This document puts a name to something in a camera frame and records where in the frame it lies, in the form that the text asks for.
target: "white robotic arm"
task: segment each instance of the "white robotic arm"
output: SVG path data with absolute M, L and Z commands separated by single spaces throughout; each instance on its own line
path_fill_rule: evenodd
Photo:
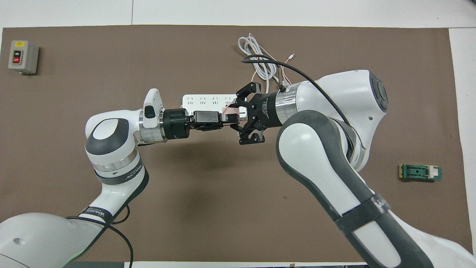
M 248 84 L 237 92 L 234 104 L 248 110 L 243 127 L 237 114 L 196 111 L 188 116 L 185 109 L 164 110 L 156 89 L 150 90 L 142 109 L 91 117 L 85 149 L 102 183 L 101 194 L 73 219 L 29 213 L 1 223 L 0 267 L 62 267 L 77 258 L 147 185 L 149 175 L 138 145 L 187 138 L 190 129 L 206 131 L 229 124 L 239 132 L 240 144 L 264 142 L 254 130 L 281 127 L 276 143 L 281 166 L 313 193 L 370 267 L 475 268 L 474 257 L 458 244 L 401 221 L 358 175 L 387 111 L 381 81 L 358 70 L 317 82 L 346 118 L 311 82 L 257 93 L 247 102 L 245 98 L 259 87 Z

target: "coiled white cable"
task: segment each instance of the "coiled white cable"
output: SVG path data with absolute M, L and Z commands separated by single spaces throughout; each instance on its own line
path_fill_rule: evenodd
M 256 38 L 249 33 L 248 37 L 240 37 L 238 39 L 238 47 L 240 50 L 245 53 L 246 55 L 253 55 L 253 54 L 266 54 L 270 56 L 272 59 L 274 59 L 262 46 L 258 44 L 258 41 L 256 41 Z M 254 60 L 266 60 L 264 58 L 252 58 Z M 276 80 L 277 83 L 279 83 L 279 79 L 275 76 L 278 67 L 275 64 L 272 63 L 254 63 L 253 66 L 255 67 L 255 73 L 253 74 L 253 77 L 255 74 L 258 74 L 258 76 L 266 81 L 266 93 L 269 92 L 269 80 L 273 78 Z M 286 75 L 283 72 L 283 78 L 286 80 L 287 83 L 291 84 L 289 79 L 286 77 Z

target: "white cable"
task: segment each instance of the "white cable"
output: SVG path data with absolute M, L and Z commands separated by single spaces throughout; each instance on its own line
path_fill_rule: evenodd
M 256 38 L 250 33 L 248 37 L 240 37 L 238 39 L 238 47 L 246 55 L 252 54 L 263 54 L 261 51 L 261 46 L 256 41 Z M 267 60 L 264 58 L 251 58 L 252 60 Z M 272 63 L 254 63 L 253 66 L 256 69 L 258 76 L 266 81 L 266 93 L 269 92 L 269 80 L 274 78 L 276 82 L 279 82 L 279 79 L 275 76 L 276 71 L 278 70 L 275 64 Z

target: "switch box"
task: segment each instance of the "switch box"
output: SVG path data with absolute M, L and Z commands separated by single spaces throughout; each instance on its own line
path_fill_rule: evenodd
M 21 74 L 35 74 L 38 51 L 38 47 L 30 41 L 13 40 L 10 46 L 8 69 Z

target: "white power strip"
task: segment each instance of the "white power strip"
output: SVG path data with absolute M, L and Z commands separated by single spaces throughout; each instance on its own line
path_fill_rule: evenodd
M 182 108 L 188 115 L 194 111 L 217 111 L 222 113 L 223 108 L 236 98 L 235 94 L 186 94 L 182 98 Z M 246 108 L 239 108 L 240 119 L 246 118 Z

